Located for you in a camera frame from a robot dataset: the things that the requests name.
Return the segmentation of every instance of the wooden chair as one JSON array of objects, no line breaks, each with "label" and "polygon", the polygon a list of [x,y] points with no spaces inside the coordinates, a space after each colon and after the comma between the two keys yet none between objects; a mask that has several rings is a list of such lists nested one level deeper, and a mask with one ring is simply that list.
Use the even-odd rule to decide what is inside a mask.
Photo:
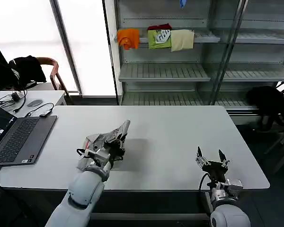
[{"label": "wooden chair", "polygon": [[53,88],[55,90],[63,90],[65,91],[65,95],[66,97],[69,99],[70,103],[73,105],[73,101],[59,75],[59,72],[58,72],[58,68],[59,68],[59,65],[58,65],[58,62],[56,62],[54,59],[52,58],[45,58],[45,57],[37,57],[40,65],[52,65],[53,66],[53,70],[51,72],[51,75],[50,75],[50,78],[51,78],[51,82],[52,82],[52,85],[53,85]]}]

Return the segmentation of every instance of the orange cloth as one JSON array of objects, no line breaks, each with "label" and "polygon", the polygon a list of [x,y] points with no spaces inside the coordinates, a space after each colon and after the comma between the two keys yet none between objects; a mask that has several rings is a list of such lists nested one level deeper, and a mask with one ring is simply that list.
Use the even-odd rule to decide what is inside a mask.
[{"label": "orange cloth", "polygon": [[119,46],[123,46],[125,50],[129,50],[130,48],[138,49],[140,41],[139,30],[133,28],[119,30],[117,40]]}]

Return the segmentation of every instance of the folded cloth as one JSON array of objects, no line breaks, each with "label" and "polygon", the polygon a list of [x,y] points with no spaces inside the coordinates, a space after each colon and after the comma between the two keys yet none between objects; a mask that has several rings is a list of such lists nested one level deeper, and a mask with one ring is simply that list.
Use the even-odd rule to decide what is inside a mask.
[{"label": "folded cloth", "polygon": [[171,30],[172,27],[169,24],[164,24],[164,25],[155,25],[155,26],[150,26],[147,28],[147,31],[151,30]]},{"label": "folded cloth", "polygon": [[186,0],[180,0],[180,7],[183,8],[186,5]]},{"label": "folded cloth", "polygon": [[156,43],[156,38],[161,35],[161,30],[147,31],[148,35],[148,48],[149,49],[162,49],[171,47],[170,37],[165,43]]},{"label": "folded cloth", "polygon": [[171,35],[171,51],[192,49],[194,47],[195,33],[190,30],[173,30]]},{"label": "folded cloth", "polygon": [[130,48],[138,49],[140,41],[139,30],[133,28],[119,30],[117,40],[119,46],[123,46],[125,50],[129,50]]}]

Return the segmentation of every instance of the white table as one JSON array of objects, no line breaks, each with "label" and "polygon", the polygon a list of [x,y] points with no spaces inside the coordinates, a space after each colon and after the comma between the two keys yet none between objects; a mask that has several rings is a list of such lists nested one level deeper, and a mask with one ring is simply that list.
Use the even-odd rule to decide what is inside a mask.
[{"label": "white table", "polygon": [[[0,91],[0,98],[11,94],[11,91]],[[51,90],[51,91],[28,91],[27,92],[27,96],[26,96],[26,102],[25,105],[22,107],[21,110],[19,110],[17,113],[13,112],[14,109],[19,108],[24,99],[22,98],[19,102],[15,103],[14,105],[4,108],[6,111],[8,111],[9,113],[13,114],[16,117],[24,117],[29,111],[32,111],[34,109],[36,109],[37,107],[45,104],[45,103],[53,103],[54,105],[66,105],[65,100],[64,100],[64,95],[65,92],[64,91],[55,91],[55,90]],[[8,96],[6,98],[4,98],[3,100],[8,99],[11,100],[11,96]],[[27,104],[29,104],[30,102],[36,100],[36,99],[42,99],[43,103],[40,104],[39,106],[35,106],[35,107],[28,107]],[[46,105],[42,108],[40,108],[38,111],[32,113],[32,116],[38,116],[41,113],[43,113],[45,110],[49,109],[51,107],[51,105]]]},{"label": "white table", "polygon": [[[56,106],[58,119],[36,164],[0,170],[3,187],[67,190],[86,136],[109,132],[131,120],[124,160],[116,162],[105,190],[196,192],[204,172],[195,162],[197,147],[209,160],[222,150],[231,160],[227,178],[245,190],[269,182],[221,106]],[[202,190],[208,190],[205,180]]]}]

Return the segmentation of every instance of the shelf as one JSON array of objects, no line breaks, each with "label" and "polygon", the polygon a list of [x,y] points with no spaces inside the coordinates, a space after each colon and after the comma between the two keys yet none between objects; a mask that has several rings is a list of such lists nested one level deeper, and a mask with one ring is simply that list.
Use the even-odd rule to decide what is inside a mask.
[{"label": "shelf", "polygon": [[215,105],[224,106],[226,110],[253,111],[256,106],[248,104],[246,92],[219,92]]},{"label": "shelf", "polygon": [[284,81],[282,64],[231,63],[224,75],[224,82],[278,82]]},{"label": "shelf", "polygon": [[[194,32],[194,43],[218,43],[220,41],[220,38],[209,30],[194,30]],[[147,30],[140,30],[140,43],[148,44]]]},{"label": "shelf", "polygon": [[123,64],[120,82],[209,81],[198,63],[128,63]]},{"label": "shelf", "polygon": [[245,30],[239,31],[237,44],[284,44],[284,31],[280,30]]},{"label": "shelf", "polygon": [[196,92],[126,92],[121,105],[203,105]]}]

